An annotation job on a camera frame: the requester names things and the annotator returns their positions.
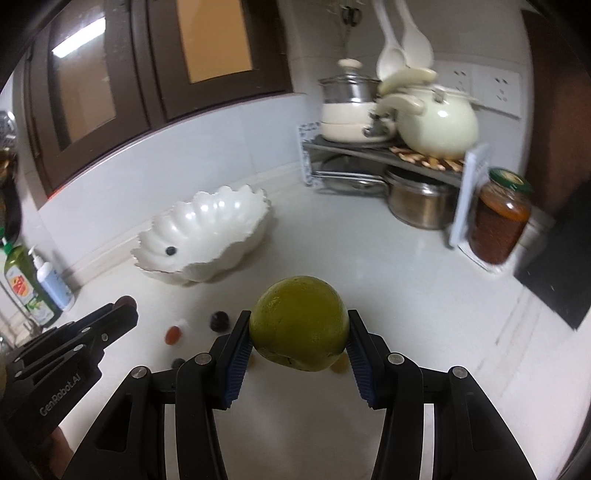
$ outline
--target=white plate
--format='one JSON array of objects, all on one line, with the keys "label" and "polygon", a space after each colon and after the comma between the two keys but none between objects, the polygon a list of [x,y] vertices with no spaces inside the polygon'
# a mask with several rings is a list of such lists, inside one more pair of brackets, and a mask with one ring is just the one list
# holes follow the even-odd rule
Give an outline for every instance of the white plate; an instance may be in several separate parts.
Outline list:
[{"label": "white plate", "polygon": [[265,192],[248,185],[237,192],[226,186],[214,194],[199,192],[154,217],[131,254],[146,275],[165,283],[208,281],[261,242],[270,211]]}]

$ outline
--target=hanging utensil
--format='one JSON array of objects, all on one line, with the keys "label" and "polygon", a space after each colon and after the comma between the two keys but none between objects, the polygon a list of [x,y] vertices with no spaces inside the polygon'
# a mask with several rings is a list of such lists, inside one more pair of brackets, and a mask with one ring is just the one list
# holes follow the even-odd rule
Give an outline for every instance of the hanging utensil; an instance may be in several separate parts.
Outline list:
[{"label": "hanging utensil", "polygon": [[437,72],[431,69],[407,68],[383,80],[378,86],[378,93],[384,97],[389,93],[395,93],[401,87],[427,85],[434,83],[436,79]]},{"label": "hanging utensil", "polygon": [[407,61],[405,53],[394,35],[392,24],[384,6],[384,0],[374,0],[374,10],[385,37],[384,48],[382,53],[379,54],[376,65],[376,74],[380,80],[385,80],[390,75],[406,68]]},{"label": "hanging utensil", "polygon": [[359,8],[342,7],[340,11],[340,19],[343,25],[347,27],[356,27],[361,22],[363,13]]},{"label": "hanging utensil", "polygon": [[402,48],[406,55],[407,65],[416,68],[431,68],[433,65],[431,42],[416,26],[406,0],[396,0],[396,8],[404,24]]}]

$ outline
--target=yellow fruit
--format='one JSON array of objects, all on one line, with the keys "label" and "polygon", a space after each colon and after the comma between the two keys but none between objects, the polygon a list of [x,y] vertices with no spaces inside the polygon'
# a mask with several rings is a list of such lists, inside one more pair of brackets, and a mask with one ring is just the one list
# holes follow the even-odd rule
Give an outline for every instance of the yellow fruit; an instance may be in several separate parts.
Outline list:
[{"label": "yellow fruit", "polygon": [[339,294],[314,277],[291,277],[269,288],[251,313],[256,350],[268,360],[310,372],[331,366],[349,337]]}]

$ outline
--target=cooking pot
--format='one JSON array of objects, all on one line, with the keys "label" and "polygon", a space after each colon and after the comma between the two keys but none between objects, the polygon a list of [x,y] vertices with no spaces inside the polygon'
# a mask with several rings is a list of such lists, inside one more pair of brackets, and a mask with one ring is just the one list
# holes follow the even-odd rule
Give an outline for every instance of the cooking pot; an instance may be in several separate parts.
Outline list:
[{"label": "cooking pot", "polygon": [[359,73],[363,66],[354,59],[341,59],[338,62],[343,74],[319,81],[324,94],[322,136],[333,142],[376,143],[389,140],[396,133],[392,120],[379,120],[375,135],[367,137],[365,129],[372,120],[369,113],[375,109],[379,80]]},{"label": "cooking pot", "polygon": [[375,115],[383,118],[397,110],[396,123],[404,142],[429,157],[464,158],[478,141],[475,99],[438,85],[397,87],[400,93],[382,98]]},{"label": "cooking pot", "polygon": [[453,222],[458,189],[413,171],[388,167],[383,176],[333,171],[317,171],[313,176],[344,180],[361,191],[381,184],[387,187],[392,214],[417,228],[441,230]]}]

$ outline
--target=stainless steel pot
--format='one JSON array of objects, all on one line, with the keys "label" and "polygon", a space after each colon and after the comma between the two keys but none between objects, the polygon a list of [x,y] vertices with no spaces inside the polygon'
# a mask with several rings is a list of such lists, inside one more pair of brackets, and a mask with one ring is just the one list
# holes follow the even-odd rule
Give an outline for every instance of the stainless steel pot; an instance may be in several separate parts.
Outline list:
[{"label": "stainless steel pot", "polygon": [[378,96],[379,80],[363,76],[361,63],[353,59],[339,60],[345,71],[341,75],[319,80],[325,103],[366,103]]},{"label": "stainless steel pot", "polygon": [[381,184],[387,187],[388,207],[404,223],[427,230],[441,230],[453,222],[458,189],[419,173],[388,167],[384,176],[362,173],[314,172],[321,179],[357,182],[359,189]]}]

